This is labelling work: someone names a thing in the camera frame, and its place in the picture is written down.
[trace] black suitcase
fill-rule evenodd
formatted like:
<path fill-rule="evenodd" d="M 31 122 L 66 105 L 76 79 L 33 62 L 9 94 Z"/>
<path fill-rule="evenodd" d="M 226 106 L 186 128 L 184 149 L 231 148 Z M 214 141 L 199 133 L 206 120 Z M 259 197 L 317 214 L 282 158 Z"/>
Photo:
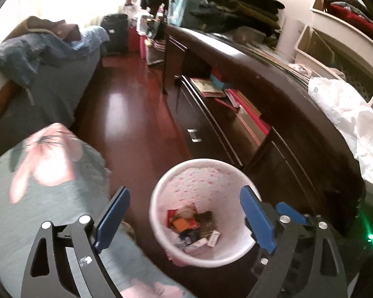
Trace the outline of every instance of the black suitcase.
<path fill-rule="evenodd" d="M 128 19 L 127 14 L 115 13 L 106 15 L 101 22 L 110 37 L 105 43 L 107 53 L 128 52 Z"/>

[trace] drawer handle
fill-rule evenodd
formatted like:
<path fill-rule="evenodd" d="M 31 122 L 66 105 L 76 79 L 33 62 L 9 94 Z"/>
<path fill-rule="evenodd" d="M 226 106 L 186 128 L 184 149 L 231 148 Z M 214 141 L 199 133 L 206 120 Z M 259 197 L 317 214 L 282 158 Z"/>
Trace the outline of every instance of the drawer handle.
<path fill-rule="evenodd" d="M 187 129 L 189 135 L 190 135 L 190 138 L 192 139 L 192 142 L 202 142 L 202 139 L 198 138 L 197 135 L 196 135 L 196 132 L 198 132 L 198 130 L 196 129 Z"/>

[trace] trash can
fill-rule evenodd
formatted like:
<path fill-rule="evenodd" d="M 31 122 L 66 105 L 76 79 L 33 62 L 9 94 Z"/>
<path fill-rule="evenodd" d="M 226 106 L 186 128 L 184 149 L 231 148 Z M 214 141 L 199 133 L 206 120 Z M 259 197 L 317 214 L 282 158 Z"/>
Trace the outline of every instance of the trash can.
<path fill-rule="evenodd" d="M 127 14 L 108 14 L 102 19 L 101 27 L 106 30 L 110 37 L 110 41 L 104 43 L 107 53 L 127 53 Z"/>
<path fill-rule="evenodd" d="M 215 268 L 244 256 L 255 244 L 245 226 L 240 191 L 253 182 L 239 169 L 213 159 L 194 159 L 171 168 L 157 183 L 151 197 L 149 219 L 160 245 L 184 265 Z M 212 211 L 221 233 L 217 244 L 197 257 L 184 253 L 169 238 L 167 210 L 195 204 L 198 213 Z"/>

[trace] dark red wooden floor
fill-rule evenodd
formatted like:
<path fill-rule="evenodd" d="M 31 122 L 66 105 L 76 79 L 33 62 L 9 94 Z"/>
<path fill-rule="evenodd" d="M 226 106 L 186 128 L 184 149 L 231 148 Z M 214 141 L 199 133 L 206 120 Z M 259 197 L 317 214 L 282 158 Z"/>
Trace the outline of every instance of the dark red wooden floor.
<path fill-rule="evenodd" d="M 189 159 L 160 82 L 161 71 L 149 69 L 138 54 L 104 59 L 78 109 L 74 129 L 106 160 L 112 171 L 111 192 L 120 186 L 130 190 L 127 221 L 153 263 L 198 298 L 244 298 L 254 284 L 249 266 L 253 265 L 255 248 L 221 268 L 180 268 L 168 261 L 151 230 L 152 190 L 168 169 Z"/>

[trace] brown pillow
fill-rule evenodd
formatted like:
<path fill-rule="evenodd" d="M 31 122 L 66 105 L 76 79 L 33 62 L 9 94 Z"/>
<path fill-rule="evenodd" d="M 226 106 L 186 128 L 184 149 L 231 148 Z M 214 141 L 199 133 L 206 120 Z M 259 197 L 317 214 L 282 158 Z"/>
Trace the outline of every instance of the brown pillow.
<path fill-rule="evenodd" d="M 4 111 L 6 110 L 8 104 L 12 98 L 21 90 L 22 88 L 10 80 L 6 83 L 0 90 L 0 118 Z"/>

